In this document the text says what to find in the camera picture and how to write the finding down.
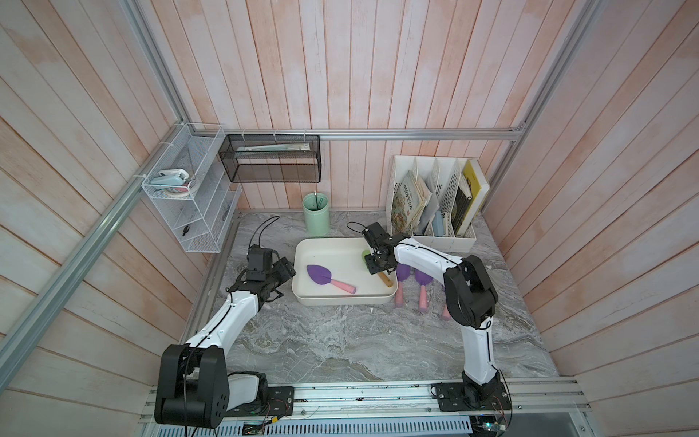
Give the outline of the white storage box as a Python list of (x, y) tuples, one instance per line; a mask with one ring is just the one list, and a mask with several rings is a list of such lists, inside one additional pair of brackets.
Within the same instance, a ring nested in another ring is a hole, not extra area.
[[(363, 238), (322, 238), (302, 240), (296, 247), (292, 291), (306, 306), (374, 305), (390, 302), (397, 289), (396, 276), (387, 273), (390, 285), (379, 273), (372, 275), (362, 256), (370, 246)], [(319, 284), (309, 275), (308, 267), (318, 265), (329, 271), (334, 282), (355, 288), (345, 291), (328, 282)]]

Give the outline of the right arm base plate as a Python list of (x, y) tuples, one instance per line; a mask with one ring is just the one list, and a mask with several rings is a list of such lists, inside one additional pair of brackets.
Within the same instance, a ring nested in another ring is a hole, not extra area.
[(473, 382), (437, 383), (431, 386), (441, 412), (509, 411), (512, 400), (498, 379), (478, 385)]

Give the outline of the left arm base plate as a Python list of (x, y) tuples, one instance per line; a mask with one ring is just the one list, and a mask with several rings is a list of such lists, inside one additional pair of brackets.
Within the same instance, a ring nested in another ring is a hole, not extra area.
[(295, 388), (293, 386), (276, 386), (263, 389), (253, 402), (242, 404), (227, 410), (228, 417), (254, 416), (291, 416), (294, 408)]

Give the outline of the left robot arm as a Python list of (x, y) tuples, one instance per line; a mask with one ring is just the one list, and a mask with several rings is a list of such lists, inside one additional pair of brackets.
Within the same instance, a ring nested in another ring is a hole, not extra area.
[(270, 410), (266, 375), (229, 371), (226, 358), (245, 326), (273, 301), (272, 293), (283, 295), (279, 287), (296, 271), (278, 251), (257, 244), (248, 249), (247, 262), (209, 322), (163, 352), (154, 408), (157, 424), (215, 429), (229, 414)]

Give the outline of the green shovel wooden handle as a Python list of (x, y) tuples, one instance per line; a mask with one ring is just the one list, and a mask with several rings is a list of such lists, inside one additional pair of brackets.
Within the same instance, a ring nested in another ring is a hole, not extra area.
[[(372, 273), (371, 263), (368, 261), (368, 257), (370, 255), (371, 255), (371, 251), (369, 249), (362, 251), (362, 261), (365, 264), (365, 266), (367, 267), (367, 269), (370, 271), (370, 273)], [(393, 281), (385, 272), (378, 271), (378, 272), (376, 272), (376, 275), (378, 276), (378, 278), (383, 282), (383, 284), (387, 288), (391, 288), (393, 286)]]

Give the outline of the purple pointed trowel pink handle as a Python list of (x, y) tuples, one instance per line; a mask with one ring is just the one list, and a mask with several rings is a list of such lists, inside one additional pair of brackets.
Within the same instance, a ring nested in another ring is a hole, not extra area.
[(333, 278), (331, 274), (331, 271), (323, 266), (309, 264), (307, 266), (307, 273), (316, 284), (332, 285), (337, 289), (345, 291), (349, 294), (356, 293), (357, 289), (354, 286), (352, 286), (351, 284), (347, 284), (346, 282), (340, 282), (339, 280), (335, 280), (335, 278)]

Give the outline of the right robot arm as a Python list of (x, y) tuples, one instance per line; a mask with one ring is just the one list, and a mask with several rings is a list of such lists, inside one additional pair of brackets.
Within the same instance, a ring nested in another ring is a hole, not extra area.
[(362, 236), (371, 249), (365, 258), (371, 274), (407, 265), (444, 287), (447, 310), (461, 326), (464, 392), (482, 400), (500, 390), (502, 380), (494, 364), (491, 335), (499, 296), (482, 260), (432, 249), (404, 233), (391, 236), (377, 222), (365, 227)]

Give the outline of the purple square shovel pink handle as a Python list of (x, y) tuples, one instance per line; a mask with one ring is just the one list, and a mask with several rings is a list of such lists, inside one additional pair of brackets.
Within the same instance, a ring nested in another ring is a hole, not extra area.
[(411, 268), (405, 264), (399, 264), (396, 268), (397, 291), (394, 296), (394, 306), (401, 308), (404, 305), (403, 283), (411, 276)]

